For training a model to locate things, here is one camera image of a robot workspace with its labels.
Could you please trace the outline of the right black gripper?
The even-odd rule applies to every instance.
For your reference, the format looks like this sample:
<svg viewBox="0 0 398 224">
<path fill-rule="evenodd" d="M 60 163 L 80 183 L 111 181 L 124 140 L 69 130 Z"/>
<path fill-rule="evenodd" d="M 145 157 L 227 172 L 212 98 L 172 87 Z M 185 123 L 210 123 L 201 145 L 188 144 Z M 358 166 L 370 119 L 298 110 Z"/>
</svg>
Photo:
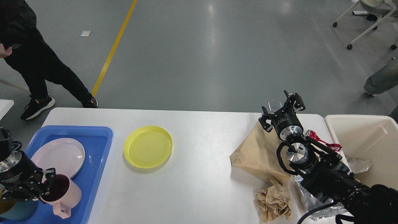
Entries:
<svg viewBox="0 0 398 224">
<path fill-rule="evenodd" d="M 296 113 L 305 110 L 306 106 L 298 93 L 289 93 L 286 90 L 283 92 L 287 99 L 281 108 L 281 114 L 275 117 L 274 113 L 269 113 L 267 108 L 262 106 L 263 113 L 259 122 L 267 133 L 274 128 L 280 140 L 295 141 L 296 138 L 301 138 L 304 130 Z"/>
</svg>

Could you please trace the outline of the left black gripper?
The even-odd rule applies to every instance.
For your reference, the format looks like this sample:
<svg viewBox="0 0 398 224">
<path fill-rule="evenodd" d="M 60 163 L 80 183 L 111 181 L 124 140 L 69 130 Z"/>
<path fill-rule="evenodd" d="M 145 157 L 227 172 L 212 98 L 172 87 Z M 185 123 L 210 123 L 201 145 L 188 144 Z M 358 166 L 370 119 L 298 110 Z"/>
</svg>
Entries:
<svg viewBox="0 0 398 224">
<path fill-rule="evenodd" d="M 56 180 L 56 169 L 43 170 L 23 151 L 1 152 L 1 184 L 6 188 L 2 200 L 12 202 L 37 201 L 39 197 L 29 191 L 38 192 L 39 196 L 50 194 Z"/>
</svg>

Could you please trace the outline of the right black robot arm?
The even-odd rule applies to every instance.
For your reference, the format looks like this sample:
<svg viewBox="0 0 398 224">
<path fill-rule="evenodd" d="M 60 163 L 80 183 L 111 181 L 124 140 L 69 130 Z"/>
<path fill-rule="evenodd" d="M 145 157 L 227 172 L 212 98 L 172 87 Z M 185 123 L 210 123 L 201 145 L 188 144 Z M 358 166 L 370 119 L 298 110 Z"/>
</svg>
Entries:
<svg viewBox="0 0 398 224">
<path fill-rule="evenodd" d="M 280 144 L 276 156 L 284 172 L 302 177 L 300 185 L 321 202 L 333 202 L 304 214 L 301 224 L 309 215 L 341 203 L 350 216 L 338 214 L 335 222 L 343 220 L 354 224 L 396 224 L 398 221 L 397 190 L 382 184 L 368 187 L 360 183 L 339 154 L 341 146 L 323 143 L 311 130 L 304 128 L 296 111 L 305 105 L 298 93 L 284 91 L 287 99 L 274 113 L 262 106 L 259 118 L 266 132 L 276 131 Z"/>
</svg>

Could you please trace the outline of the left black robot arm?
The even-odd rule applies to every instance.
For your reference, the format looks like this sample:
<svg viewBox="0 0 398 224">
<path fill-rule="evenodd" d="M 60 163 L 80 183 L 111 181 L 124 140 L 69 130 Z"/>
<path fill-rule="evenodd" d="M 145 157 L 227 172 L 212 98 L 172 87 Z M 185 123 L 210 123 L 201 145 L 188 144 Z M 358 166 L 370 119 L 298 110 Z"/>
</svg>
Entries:
<svg viewBox="0 0 398 224">
<path fill-rule="evenodd" d="M 27 202 L 49 195 L 56 178 L 55 168 L 43 170 L 36 166 L 8 129 L 1 127 L 0 137 L 0 181 L 4 187 L 1 200 Z"/>
</svg>

